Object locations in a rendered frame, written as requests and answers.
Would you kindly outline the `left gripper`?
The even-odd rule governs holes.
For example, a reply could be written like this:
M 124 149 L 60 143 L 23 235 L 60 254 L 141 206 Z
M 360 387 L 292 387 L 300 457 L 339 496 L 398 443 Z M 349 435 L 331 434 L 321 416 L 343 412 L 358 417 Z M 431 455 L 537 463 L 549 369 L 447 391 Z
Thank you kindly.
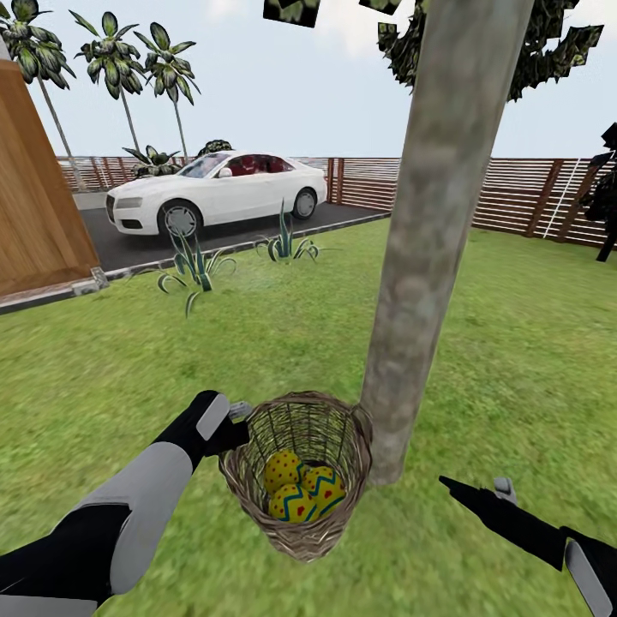
M 231 431 L 225 436 L 223 440 L 220 441 L 212 441 L 212 444 L 208 447 L 207 452 L 205 453 L 206 458 L 210 456 L 219 455 L 221 452 L 225 452 L 225 450 L 235 449 L 236 446 L 246 445 L 246 443 L 251 442 L 249 439 L 250 430 L 248 429 L 248 424 L 246 421 L 234 423 L 231 421 Z

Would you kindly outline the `wicker basket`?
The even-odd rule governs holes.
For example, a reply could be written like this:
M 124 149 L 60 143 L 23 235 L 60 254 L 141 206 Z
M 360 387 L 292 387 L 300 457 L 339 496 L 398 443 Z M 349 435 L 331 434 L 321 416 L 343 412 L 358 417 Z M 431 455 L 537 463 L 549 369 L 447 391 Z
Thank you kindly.
M 322 420 L 329 421 L 332 412 L 339 413 L 339 423 L 342 427 L 337 432 L 338 445 L 343 448 L 347 439 L 348 427 L 352 441 L 349 444 L 350 452 L 344 460 L 345 470 L 342 471 L 344 485 L 344 501 L 342 501 L 330 514 L 322 520 L 311 520 L 307 522 L 282 522 L 268 513 L 270 499 L 267 492 L 261 490 L 257 494 L 257 489 L 262 489 L 262 482 L 257 476 L 257 469 L 251 456 L 255 447 L 258 458 L 263 464 L 269 459 L 264 456 L 265 442 L 260 438 L 258 430 L 254 424 L 255 418 L 262 414 L 267 415 L 267 423 L 270 429 L 276 427 L 273 415 L 274 410 L 279 405 L 302 405 L 306 414 L 298 416 L 296 423 L 304 425 L 306 433 L 303 440 L 308 445 L 314 443 L 320 446 L 320 435 L 313 430 L 313 404 L 322 406 Z M 364 414 L 364 424 L 358 418 L 356 410 Z M 330 551 L 335 549 L 338 541 L 346 531 L 346 526 L 350 522 L 350 517 L 358 505 L 358 502 L 365 493 L 366 484 L 373 459 L 371 457 L 371 445 L 375 440 L 374 418 L 370 410 L 359 402 L 355 405 L 344 404 L 341 400 L 329 396 L 324 392 L 316 390 L 305 392 L 287 392 L 280 397 L 268 400 L 264 404 L 259 404 L 246 415 L 244 419 L 250 430 L 249 439 L 251 442 L 246 445 L 236 446 L 235 449 L 225 450 L 219 453 L 219 472 L 224 475 L 226 485 L 229 490 L 240 500 L 242 509 L 253 519 L 253 522 L 260 526 L 261 532 L 268 537 L 270 544 L 275 551 L 289 555 L 299 563 L 313 563 L 318 558 L 323 558 Z M 316 458 L 312 455 L 303 457 L 303 462 L 307 468 L 332 467 L 333 464 L 325 458 Z M 243 473 L 240 471 L 243 470 Z

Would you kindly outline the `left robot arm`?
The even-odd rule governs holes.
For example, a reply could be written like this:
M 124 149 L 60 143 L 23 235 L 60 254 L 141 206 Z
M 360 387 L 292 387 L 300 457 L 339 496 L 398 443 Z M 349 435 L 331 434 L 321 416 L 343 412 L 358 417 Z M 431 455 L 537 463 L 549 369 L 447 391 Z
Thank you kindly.
M 47 537 L 0 556 L 0 617 L 92 617 L 145 576 L 177 503 L 206 456 L 246 445 L 252 405 L 196 396 L 110 481 L 87 494 Z

